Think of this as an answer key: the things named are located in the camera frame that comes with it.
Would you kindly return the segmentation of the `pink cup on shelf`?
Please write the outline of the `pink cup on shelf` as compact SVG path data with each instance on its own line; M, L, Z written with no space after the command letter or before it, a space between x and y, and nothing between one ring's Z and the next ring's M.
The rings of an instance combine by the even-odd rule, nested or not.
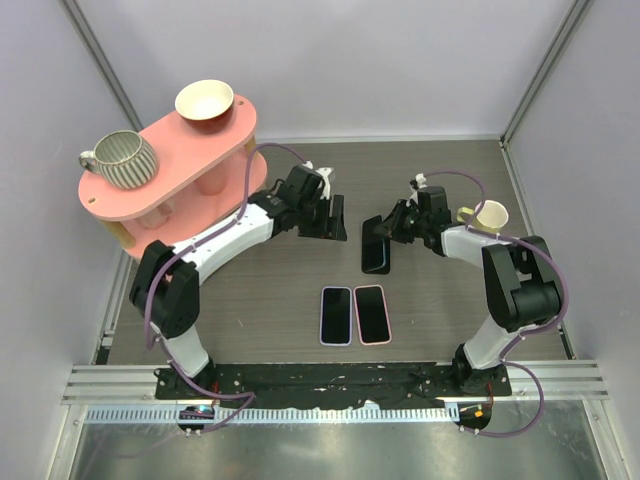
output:
M216 196L220 194L228 183L228 172L225 169L211 169L196 181L196 187L201 194L206 196Z

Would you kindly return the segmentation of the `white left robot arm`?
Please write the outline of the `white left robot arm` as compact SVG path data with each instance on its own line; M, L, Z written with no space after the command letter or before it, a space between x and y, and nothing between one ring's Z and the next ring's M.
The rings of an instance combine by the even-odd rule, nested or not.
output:
M140 260L129 299L144 318L151 343L166 351L178 386L190 398L213 388L215 364L195 323L200 288L246 250L289 230L299 236L344 241L344 198L331 193L335 171L296 165L272 190L249 196L240 209L200 234L174 245L150 243Z

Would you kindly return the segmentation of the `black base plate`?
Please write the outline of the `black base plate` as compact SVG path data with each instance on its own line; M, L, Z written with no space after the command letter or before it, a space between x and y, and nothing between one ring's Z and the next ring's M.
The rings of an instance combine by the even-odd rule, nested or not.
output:
M257 409L358 409L367 401L382 409L436 406L445 398L508 397L507 370L460 384L454 368L435 362L217 364L198 385L220 395L220 404L237 408L249 393Z

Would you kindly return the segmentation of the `pink three-tier shelf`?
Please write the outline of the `pink three-tier shelf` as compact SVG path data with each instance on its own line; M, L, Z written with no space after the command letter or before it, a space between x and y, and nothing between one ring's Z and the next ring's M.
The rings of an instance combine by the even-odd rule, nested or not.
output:
M158 159L152 181L135 190L120 190L101 176L85 172L79 181L79 200L109 226L133 258L139 259L155 240L172 245L192 238L240 206L256 124L256 109L241 95L235 96L233 118L216 133L192 128L173 111L141 131ZM215 168L228 172L228 183L216 196L203 195L195 181ZM169 198L175 200L174 213L163 226L148 230L138 224L139 217Z

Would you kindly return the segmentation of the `clear glass cup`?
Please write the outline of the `clear glass cup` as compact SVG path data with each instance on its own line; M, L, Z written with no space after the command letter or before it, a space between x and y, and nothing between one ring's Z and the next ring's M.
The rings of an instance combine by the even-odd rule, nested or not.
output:
M163 226L173 215L175 200L169 198L154 209L137 219L138 224L148 230L156 230Z

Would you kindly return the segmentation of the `grey striped mug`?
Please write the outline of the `grey striped mug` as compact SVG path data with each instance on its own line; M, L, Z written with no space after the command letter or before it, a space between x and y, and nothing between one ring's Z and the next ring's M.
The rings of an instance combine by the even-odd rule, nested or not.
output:
M79 155L79 164L121 190L149 183L158 171L152 146L135 131L121 130L103 137L93 150Z

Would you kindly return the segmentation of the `yellow mug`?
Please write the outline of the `yellow mug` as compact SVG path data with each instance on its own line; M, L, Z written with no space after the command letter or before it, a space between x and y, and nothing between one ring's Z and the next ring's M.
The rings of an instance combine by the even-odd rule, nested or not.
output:
M506 207L495 200L486 200L483 205L478 203L474 208L460 207L457 210L458 222L466 223L475 215L471 226L491 234L500 233L509 221L509 212Z

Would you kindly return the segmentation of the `red bowl white inside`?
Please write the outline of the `red bowl white inside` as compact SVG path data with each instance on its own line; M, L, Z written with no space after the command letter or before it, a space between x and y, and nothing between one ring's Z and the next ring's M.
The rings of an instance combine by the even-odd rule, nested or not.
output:
M235 93L224 81L198 80L176 95L174 107L192 128L214 133L224 129L233 118Z

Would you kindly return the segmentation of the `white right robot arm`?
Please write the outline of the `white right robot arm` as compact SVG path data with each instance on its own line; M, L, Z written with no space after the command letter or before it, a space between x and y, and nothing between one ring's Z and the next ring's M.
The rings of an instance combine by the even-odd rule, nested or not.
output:
M502 235L508 220L506 208L487 199L453 213L442 187L423 186L398 200L373 228L379 237L402 244L421 240L441 257L481 269L489 315L452 359L453 386L465 395L483 391L508 352L564 307L563 282L546 241Z

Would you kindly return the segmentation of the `teal-edged black phone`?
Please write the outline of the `teal-edged black phone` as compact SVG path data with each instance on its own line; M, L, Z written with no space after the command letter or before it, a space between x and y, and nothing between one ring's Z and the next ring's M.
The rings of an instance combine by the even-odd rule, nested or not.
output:
M361 268L364 273L385 270L388 267L386 238L365 232L362 239Z

